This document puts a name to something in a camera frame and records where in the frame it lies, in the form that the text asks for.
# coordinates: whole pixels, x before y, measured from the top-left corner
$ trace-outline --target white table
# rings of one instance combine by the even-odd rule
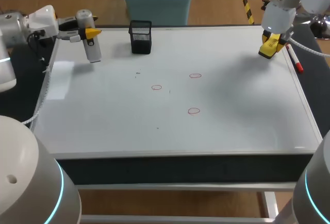
[[[93,64],[81,43],[57,41],[32,130],[56,159],[312,154],[322,137],[290,58],[286,50],[272,60],[259,56],[261,34],[259,26],[156,28],[151,54],[133,55],[128,29],[103,29],[103,58]],[[294,183],[81,187],[289,190]],[[267,213],[275,217],[276,208]]]

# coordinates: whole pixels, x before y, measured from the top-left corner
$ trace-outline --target pen holder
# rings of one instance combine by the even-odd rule
[[[130,44],[133,54],[150,54],[151,21],[132,20],[129,25]]]

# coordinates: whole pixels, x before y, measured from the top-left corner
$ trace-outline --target red circle drawing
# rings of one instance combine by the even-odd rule
[[[192,74],[189,75],[189,77],[191,77],[191,78],[200,78],[200,77],[202,77],[202,75],[200,73],[192,73]]]
[[[151,89],[153,89],[153,90],[160,90],[162,88],[162,86],[161,85],[154,85],[154,86],[152,86],[151,87]]]
[[[188,110],[188,114],[190,114],[190,115],[194,115],[194,114],[197,114],[197,113],[199,113],[199,112],[201,112],[201,110],[198,109],[198,108],[190,108],[190,109]]]

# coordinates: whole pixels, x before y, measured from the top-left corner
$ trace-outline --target floor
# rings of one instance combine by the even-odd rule
[[[261,0],[248,0],[256,24],[261,23]],[[2,10],[33,12],[51,4],[59,17],[90,9],[97,24],[129,24],[125,0],[0,0]],[[242,0],[192,0],[189,24],[248,24]],[[330,54],[330,41],[318,41]],[[264,217],[256,192],[81,190],[83,214]],[[292,193],[276,193],[281,209]]]

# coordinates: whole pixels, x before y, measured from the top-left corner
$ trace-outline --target black table side panel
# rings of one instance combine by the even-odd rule
[[[186,156],[59,160],[76,185],[294,182],[312,155]]]

